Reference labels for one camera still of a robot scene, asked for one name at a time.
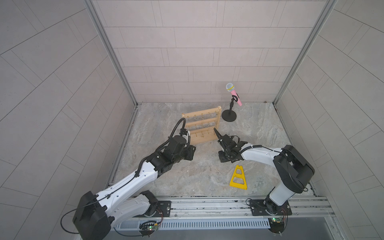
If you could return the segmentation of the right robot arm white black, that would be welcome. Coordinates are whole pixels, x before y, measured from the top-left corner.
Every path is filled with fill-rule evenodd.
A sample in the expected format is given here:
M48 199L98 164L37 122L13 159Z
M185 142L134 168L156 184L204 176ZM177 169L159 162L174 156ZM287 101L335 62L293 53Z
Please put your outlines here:
M275 167L281 181L267 195L262 205L269 215L280 213L282 206L295 194L301 194L315 174L314 167L299 151L286 145L280 150L262 145L253 145L245 141L234 141L234 136L221 135L214 129L222 150L219 159L222 163L237 161L254 161Z

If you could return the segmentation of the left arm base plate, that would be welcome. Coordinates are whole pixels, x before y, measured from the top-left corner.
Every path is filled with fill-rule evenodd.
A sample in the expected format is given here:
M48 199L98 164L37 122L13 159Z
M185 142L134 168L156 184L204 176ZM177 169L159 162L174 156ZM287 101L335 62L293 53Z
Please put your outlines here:
M142 215L137 215L135 218L160 218L160 217L169 217L171 212L171 201L158 201L156 207L150 209Z

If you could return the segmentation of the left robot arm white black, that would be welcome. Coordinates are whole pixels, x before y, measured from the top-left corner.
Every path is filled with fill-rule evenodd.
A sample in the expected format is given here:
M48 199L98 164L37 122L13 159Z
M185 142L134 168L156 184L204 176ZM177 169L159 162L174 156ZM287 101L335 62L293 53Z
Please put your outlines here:
M134 172L96 194L85 193L79 201L73 216L76 235L83 240L102 240L111 229L129 218L150 216L157 210L158 199L150 191L133 194L145 185L170 171L181 160L191 161L196 147L191 145L191 134L186 129L186 119L175 125L181 127L179 135L173 128L169 138L149 156L144 157Z

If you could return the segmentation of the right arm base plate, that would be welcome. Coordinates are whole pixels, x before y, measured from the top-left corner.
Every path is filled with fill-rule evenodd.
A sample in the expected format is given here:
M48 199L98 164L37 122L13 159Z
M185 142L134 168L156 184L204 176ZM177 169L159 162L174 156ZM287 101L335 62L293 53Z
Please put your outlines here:
M260 199L247 199L246 204L251 209L252 216L270 216L274 218L275 216L291 216L292 209L286 201L282 206L277 206L276 210L268 210L267 206L264 204L264 200Z

